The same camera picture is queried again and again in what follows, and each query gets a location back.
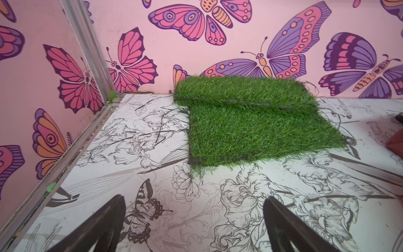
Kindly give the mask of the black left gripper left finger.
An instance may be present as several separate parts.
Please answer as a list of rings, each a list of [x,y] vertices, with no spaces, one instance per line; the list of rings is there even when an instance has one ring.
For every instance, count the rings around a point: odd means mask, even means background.
[[[73,232],[49,249],[50,252],[115,252],[123,228],[126,203],[116,195]]]

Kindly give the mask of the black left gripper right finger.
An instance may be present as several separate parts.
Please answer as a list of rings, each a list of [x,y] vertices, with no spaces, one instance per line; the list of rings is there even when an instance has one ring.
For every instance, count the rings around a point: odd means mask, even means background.
[[[274,197],[263,204],[263,218],[274,252],[337,252]]]

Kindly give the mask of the dark red gift box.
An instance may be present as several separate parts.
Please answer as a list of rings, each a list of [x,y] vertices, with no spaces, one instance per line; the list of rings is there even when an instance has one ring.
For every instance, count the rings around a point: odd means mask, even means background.
[[[386,148],[403,158],[403,129],[400,129],[387,141]]]

